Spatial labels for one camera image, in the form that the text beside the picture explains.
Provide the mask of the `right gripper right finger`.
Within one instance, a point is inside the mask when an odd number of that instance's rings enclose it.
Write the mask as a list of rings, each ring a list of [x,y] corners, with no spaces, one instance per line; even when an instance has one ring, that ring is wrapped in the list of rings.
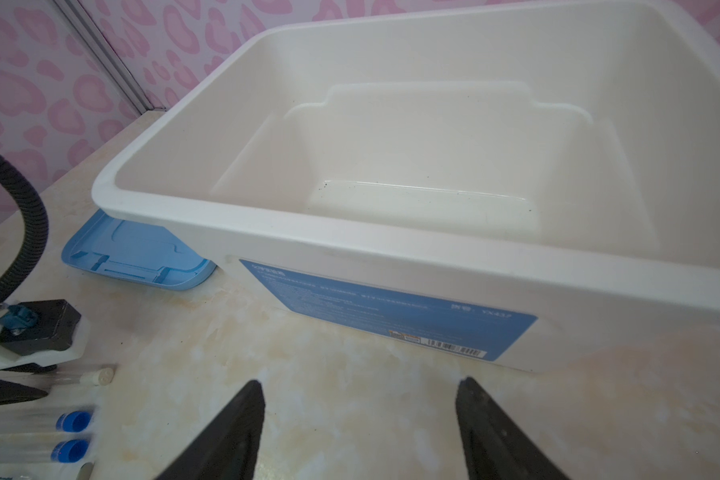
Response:
[[[455,408],[469,479],[568,480],[474,378],[460,381]]]

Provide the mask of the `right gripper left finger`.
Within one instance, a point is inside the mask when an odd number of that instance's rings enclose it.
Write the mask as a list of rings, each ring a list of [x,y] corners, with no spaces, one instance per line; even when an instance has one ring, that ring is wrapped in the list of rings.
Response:
[[[158,477],[253,478],[264,417],[262,385],[250,380]]]

